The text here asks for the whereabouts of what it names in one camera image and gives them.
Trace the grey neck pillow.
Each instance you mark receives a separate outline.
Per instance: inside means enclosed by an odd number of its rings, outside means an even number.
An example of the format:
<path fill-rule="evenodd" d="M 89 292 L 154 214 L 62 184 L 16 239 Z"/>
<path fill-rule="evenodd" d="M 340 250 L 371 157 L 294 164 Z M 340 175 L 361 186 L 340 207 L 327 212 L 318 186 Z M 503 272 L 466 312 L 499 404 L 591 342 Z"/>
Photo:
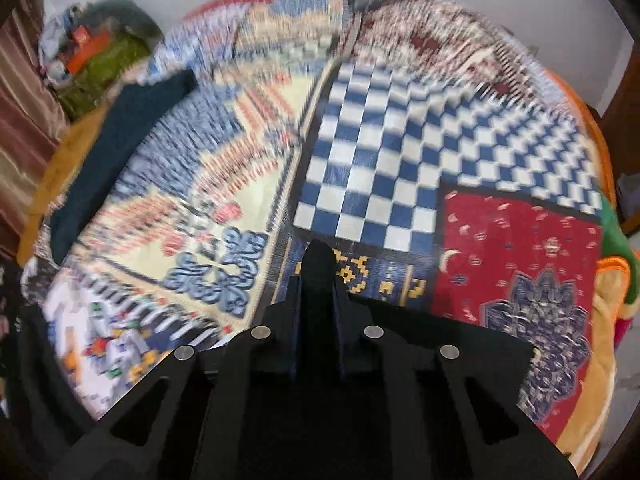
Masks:
<path fill-rule="evenodd" d="M 107 28 L 111 32 L 126 32 L 145 41 L 150 48 L 163 39 L 160 26 L 132 0 L 90 3 L 77 23 L 90 30 Z"/>

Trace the orange blanket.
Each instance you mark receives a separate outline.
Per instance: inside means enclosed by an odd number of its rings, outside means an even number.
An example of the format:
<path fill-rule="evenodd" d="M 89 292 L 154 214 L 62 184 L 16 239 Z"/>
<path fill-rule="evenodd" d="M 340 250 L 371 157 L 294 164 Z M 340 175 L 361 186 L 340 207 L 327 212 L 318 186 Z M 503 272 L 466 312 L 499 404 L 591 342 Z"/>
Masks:
<path fill-rule="evenodd" d="M 578 474 L 583 474 L 600 443 L 614 398 L 617 373 L 615 357 L 619 344 L 631 328 L 639 309 L 639 252 L 631 247 L 618 222 L 610 152 L 596 118 L 572 87 L 551 70 L 548 77 L 563 91 L 568 106 L 579 119 L 590 141 L 590 153 L 596 160 L 597 181 L 604 196 L 603 248 L 596 265 L 591 359 L 586 376 L 579 381 L 573 414 L 556 446 L 565 454 Z"/>

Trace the green fabric storage bag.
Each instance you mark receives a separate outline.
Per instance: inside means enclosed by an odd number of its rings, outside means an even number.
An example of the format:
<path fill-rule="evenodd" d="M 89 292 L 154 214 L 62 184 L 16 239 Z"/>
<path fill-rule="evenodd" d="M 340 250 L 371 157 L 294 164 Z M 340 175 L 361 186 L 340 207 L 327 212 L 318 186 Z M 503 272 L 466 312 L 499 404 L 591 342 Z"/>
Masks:
<path fill-rule="evenodd" d="M 67 118 L 74 122 L 94 110 L 122 73 L 149 54 L 141 39 L 127 34 L 117 36 L 105 50 L 85 62 L 68 86 L 55 91 Z"/>

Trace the wooden lap desk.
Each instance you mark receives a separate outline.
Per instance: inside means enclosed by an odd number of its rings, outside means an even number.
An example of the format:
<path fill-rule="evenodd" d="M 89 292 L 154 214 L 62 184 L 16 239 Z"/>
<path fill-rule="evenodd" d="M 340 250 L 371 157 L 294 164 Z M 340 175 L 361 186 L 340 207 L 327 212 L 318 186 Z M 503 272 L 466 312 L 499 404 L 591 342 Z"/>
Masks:
<path fill-rule="evenodd" d="M 101 131 L 107 112 L 108 105 L 96 108 L 71 124 L 64 134 L 61 144 L 43 174 L 28 211 L 26 226 L 16 255 L 16 262 L 21 268 L 34 252 L 40 224 L 49 209 L 49 204 L 56 200 L 78 173 Z"/>

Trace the orange box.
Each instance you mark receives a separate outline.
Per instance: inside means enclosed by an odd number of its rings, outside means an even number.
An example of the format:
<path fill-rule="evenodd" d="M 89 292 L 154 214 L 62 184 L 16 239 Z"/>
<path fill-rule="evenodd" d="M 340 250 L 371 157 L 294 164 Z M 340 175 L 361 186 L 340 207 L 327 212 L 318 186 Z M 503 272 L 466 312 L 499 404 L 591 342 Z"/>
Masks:
<path fill-rule="evenodd" d="M 113 35 L 110 32 L 102 32 L 95 37 L 89 37 L 82 42 L 66 64 L 66 70 L 73 76 L 87 64 L 90 58 L 103 52 L 112 42 Z"/>

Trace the colourful patchwork bedspread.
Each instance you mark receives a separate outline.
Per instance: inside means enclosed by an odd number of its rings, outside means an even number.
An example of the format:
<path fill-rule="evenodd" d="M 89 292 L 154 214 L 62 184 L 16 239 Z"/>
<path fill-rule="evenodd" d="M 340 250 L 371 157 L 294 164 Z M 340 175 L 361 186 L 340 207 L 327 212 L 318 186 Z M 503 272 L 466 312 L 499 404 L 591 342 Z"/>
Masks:
<path fill-rule="evenodd" d="M 603 197 L 537 61 L 450 0 L 218 0 L 135 84 L 182 70 L 198 86 L 61 264 L 49 223 L 70 185 L 50 206 L 24 287 L 56 322 L 55 359 L 68 328 L 86 336 L 93 281 L 223 344 L 323 240 L 351 294 L 532 344 L 518 407 L 556 445 L 591 359 Z"/>

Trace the folded dark teal garment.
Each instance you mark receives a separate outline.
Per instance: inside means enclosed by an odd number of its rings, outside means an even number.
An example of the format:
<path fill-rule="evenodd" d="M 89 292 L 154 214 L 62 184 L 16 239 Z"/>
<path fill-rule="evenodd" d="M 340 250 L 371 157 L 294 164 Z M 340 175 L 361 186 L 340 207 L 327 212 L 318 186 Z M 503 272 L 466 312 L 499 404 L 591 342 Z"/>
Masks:
<path fill-rule="evenodd" d="M 155 84 L 122 87 L 66 192 L 63 206 L 51 214 L 50 251 L 55 264 L 64 261 L 145 136 L 197 86 L 192 70 L 182 70 Z"/>

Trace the pink satin curtain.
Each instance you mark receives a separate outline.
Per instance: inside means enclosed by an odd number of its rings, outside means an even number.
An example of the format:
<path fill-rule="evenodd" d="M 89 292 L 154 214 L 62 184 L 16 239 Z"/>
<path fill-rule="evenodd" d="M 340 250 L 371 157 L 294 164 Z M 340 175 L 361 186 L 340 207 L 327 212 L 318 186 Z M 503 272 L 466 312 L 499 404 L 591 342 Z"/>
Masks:
<path fill-rule="evenodd" d="M 15 256 L 67 118 L 39 73 L 43 0 L 18 0 L 1 25 L 1 252 Z"/>

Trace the black pants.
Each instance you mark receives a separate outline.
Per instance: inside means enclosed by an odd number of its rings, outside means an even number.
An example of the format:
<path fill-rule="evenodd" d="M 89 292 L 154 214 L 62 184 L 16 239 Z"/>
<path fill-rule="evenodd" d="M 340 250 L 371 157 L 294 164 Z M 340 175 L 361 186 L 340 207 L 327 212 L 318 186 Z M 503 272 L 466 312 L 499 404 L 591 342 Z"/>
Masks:
<path fill-rule="evenodd" d="M 337 265 L 330 248 L 313 242 L 306 249 L 300 279 L 299 311 L 293 349 L 292 430 L 303 460 L 299 479 L 335 479 L 339 447 L 341 345 L 334 327 L 333 285 Z M 149 301 L 132 301 L 126 290 L 93 281 L 99 298 L 89 309 L 86 336 L 73 328 L 63 336 L 64 353 L 55 359 L 51 335 L 55 321 L 30 319 L 36 330 L 29 365 L 32 405 L 43 446 L 50 452 L 48 475 L 73 445 L 116 403 L 176 349 L 202 352 L 218 348 L 215 326 L 179 313 L 154 310 Z"/>

